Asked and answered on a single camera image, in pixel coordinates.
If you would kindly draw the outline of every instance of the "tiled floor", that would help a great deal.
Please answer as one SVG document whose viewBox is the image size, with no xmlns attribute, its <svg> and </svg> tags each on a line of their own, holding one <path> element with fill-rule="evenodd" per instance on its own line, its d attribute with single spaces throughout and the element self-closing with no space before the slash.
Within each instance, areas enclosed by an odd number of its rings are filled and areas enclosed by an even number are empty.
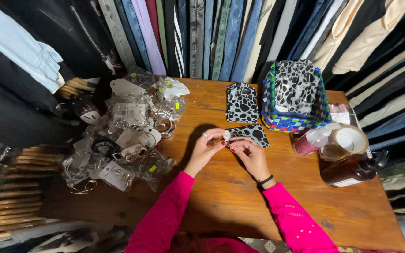
<svg viewBox="0 0 405 253">
<path fill-rule="evenodd" d="M 252 239 L 239 237 L 243 242 L 260 253 L 292 253 L 283 241 Z M 344 253 L 360 253 L 361 250 L 354 248 L 339 247 L 338 250 Z"/>
</svg>

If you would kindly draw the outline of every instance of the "pink sweater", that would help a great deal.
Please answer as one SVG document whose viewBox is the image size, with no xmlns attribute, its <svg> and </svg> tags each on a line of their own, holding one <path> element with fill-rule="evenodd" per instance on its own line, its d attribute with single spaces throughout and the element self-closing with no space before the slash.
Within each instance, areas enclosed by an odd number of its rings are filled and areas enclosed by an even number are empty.
<svg viewBox="0 0 405 253">
<path fill-rule="evenodd" d="M 132 233 L 125 249 L 126 253 L 169 252 L 170 243 L 180 226 L 194 181 L 193 177 L 184 172 L 179 172 Z M 281 183 L 263 193 L 270 204 L 274 221 L 293 253 L 338 252 L 334 242 L 284 189 Z M 257 252 L 241 241 L 228 238 L 204 239 L 202 245 L 206 246 L 205 250 L 208 253 Z M 173 252 L 187 251 L 185 249 L 173 249 Z"/>
</svg>

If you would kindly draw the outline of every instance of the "pink sleeve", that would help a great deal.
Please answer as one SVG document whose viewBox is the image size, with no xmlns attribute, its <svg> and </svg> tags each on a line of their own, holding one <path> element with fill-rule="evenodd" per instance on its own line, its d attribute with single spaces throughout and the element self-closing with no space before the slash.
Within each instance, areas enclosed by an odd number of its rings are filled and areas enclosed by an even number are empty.
<svg viewBox="0 0 405 253">
<path fill-rule="evenodd" d="M 274 221 L 293 253 L 332 253 L 338 247 L 281 183 L 265 190 Z"/>
<path fill-rule="evenodd" d="M 132 233 L 124 252 L 167 252 L 180 226 L 195 179 L 179 172 Z"/>
</svg>

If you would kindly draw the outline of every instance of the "woman's right hand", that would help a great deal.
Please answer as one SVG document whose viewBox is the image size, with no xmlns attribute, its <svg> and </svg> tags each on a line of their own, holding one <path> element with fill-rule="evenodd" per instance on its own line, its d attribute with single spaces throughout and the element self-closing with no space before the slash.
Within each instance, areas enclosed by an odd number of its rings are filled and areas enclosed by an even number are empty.
<svg viewBox="0 0 405 253">
<path fill-rule="evenodd" d="M 257 144 L 250 137 L 233 137 L 229 146 L 246 167 L 246 170 L 257 180 L 262 182 L 271 176 L 266 163 L 265 151 L 262 146 Z M 273 178 L 264 183 L 262 187 L 268 189 L 277 184 Z"/>
</svg>

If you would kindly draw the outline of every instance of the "yellow price sticker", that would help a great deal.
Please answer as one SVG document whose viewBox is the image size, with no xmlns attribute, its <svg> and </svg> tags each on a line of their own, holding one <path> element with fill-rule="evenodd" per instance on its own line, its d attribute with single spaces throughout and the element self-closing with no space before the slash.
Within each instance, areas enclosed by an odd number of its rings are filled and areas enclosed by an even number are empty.
<svg viewBox="0 0 405 253">
<path fill-rule="evenodd" d="M 157 167 L 155 166 L 155 165 L 153 165 L 150 169 L 149 169 L 149 172 L 153 172 L 154 170 L 156 170 L 157 169 Z"/>
</svg>

